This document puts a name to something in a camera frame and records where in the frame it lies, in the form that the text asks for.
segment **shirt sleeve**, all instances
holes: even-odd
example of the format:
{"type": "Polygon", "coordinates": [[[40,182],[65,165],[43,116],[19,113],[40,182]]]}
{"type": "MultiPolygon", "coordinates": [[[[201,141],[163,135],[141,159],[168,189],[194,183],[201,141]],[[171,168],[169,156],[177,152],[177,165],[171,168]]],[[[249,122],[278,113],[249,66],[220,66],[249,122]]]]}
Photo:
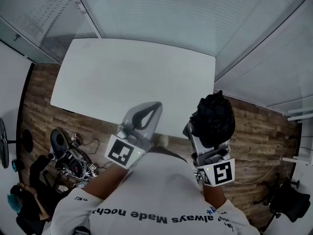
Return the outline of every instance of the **shirt sleeve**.
{"type": "Polygon", "coordinates": [[[238,235],[260,235],[258,230],[250,225],[245,214],[238,208],[234,207],[229,200],[226,200],[217,211],[223,215],[223,218],[228,219],[232,223],[234,228],[236,228],[238,235]]]}
{"type": "Polygon", "coordinates": [[[51,222],[51,235],[73,235],[75,228],[83,226],[103,200],[80,188],[75,188],[55,209],[51,222]]]}

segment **round black base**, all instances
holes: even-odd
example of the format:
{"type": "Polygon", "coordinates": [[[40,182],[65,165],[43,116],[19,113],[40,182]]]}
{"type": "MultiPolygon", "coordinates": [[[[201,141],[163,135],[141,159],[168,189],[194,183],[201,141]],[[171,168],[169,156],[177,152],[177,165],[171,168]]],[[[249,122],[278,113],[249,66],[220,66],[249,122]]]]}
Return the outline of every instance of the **round black base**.
{"type": "Polygon", "coordinates": [[[23,131],[22,142],[23,142],[25,151],[27,151],[28,153],[31,153],[33,150],[34,144],[33,144],[33,137],[29,130],[23,131]]]}

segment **white shoe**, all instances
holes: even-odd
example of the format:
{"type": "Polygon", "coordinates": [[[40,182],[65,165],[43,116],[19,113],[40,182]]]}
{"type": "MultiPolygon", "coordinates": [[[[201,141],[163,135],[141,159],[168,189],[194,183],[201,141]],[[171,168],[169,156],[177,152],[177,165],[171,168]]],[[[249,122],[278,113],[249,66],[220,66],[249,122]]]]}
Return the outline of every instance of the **white shoe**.
{"type": "Polygon", "coordinates": [[[157,147],[162,146],[166,148],[168,146],[168,136],[167,135],[162,135],[157,142],[157,147]]]}

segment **white table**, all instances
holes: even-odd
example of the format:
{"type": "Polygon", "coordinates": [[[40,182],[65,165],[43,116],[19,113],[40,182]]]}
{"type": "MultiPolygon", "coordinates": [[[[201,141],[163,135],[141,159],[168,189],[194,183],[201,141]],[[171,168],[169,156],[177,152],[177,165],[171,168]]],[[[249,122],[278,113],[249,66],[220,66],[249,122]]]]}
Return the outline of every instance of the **white table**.
{"type": "Polygon", "coordinates": [[[119,39],[74,39],[51,105],[120,123],[138,104],[160,101],[156,132],[185,137],[202,97],[213,93],[215,58],[182,48],[119,39]]]}

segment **white wall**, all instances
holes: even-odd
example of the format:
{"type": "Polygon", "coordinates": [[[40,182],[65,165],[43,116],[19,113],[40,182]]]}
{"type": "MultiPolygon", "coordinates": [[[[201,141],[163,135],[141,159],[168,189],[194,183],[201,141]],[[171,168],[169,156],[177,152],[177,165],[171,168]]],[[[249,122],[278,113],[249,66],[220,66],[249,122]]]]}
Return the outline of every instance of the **white wall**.
{"type": "MultiPolygon", "coordinates": [[[[7,137],[16,139],[17,116],[25,79],[31,62],[0,42],[0,118],[3,119],[7,137]]],[[[16,157],[15,144],[9,144],[10,162],[16,157]]],[[[5,235],[25,234],[17,225],[16,213],[7,203],[7,194],[19,181],[12,166],[0,165],[0,229],[5,235]]]]}
{"type": "MultiPolygon", "coordinates": [[[[302,136],[313,136],[313,120],[303,121],[302,136]]],[[[302,138],[300,147],[312,149],[312,142],[313,138],[302,138]]],[[[307,150],[299,150],[299,156],[307,157],[308,155],[307,150]]],[[[274,218],[265,235],[308,235],[313,229],[313,166],[296,165],[292,180],[300,180],[300,187],[297,191],[310,194],[311,205],[303,218],[297,219],[294,223],[291,223],[283,214],[278,219],[274,218]]]]}

